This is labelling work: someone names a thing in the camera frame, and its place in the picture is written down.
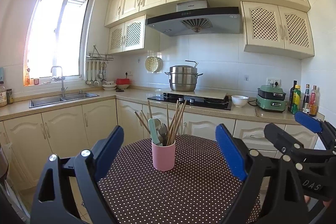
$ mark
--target green bottle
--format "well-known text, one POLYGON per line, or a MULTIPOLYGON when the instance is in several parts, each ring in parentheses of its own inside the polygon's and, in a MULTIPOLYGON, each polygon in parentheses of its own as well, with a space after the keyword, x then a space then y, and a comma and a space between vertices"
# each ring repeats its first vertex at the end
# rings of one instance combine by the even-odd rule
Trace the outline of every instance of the green bottle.
POLYGON ((301 86, 295 85, 294 93, 293 93, 293 104, 291 107, 291 113, 295 114, 299 111, 300 99, 301 99, 301 86))

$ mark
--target window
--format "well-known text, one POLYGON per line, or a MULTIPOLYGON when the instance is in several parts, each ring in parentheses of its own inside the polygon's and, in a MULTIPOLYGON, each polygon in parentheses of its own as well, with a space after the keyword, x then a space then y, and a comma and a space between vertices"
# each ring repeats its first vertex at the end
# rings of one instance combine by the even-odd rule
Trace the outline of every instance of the window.
POLYGON ((26 45, 26 68, 30 78, 81 76, 85 43, 82 31, 89 0, 40 0, 31 22, 26 45))

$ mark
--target pink utensil holder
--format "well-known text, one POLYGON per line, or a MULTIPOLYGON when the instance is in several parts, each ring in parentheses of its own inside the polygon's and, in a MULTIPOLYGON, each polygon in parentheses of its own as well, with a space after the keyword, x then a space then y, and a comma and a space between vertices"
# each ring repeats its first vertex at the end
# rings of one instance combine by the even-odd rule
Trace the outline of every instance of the pink utensil holder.
POLYGON ((175 165, 175 142, 169 146, 158 146, 152 142, 153 166, 160 171, 168 171, 175 165))

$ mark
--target stainless steel sink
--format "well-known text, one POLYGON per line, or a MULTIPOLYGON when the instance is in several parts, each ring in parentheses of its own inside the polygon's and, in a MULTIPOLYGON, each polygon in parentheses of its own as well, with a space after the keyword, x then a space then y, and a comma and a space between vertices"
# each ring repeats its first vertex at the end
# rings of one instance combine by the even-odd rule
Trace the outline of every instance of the stainless steel sink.
POLYGON ((94 94, 94 93, 78 92, 78 93, 66 94, 65 97, 62 97, 61 95, 44 97, 44 98, 30 100, 29 108, 45 106, 45 105, 52 105, 56 103, 64 103, 68 101, 92 98, 92 97, 97 97, 97 96, 99 95, 94 94))

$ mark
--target pot handle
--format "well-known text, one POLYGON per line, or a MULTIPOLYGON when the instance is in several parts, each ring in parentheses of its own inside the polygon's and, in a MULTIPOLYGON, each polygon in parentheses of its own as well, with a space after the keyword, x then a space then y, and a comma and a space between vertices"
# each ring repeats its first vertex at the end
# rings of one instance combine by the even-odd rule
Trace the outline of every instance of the pot handle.
POLYGON ((194 63, 196 63, 196 65, 195 65, 195 67, 198 65, 198 62, 196 62, 196 61, 190 61, 190 60, 184 60, 185 62, 194 62, 194 63))

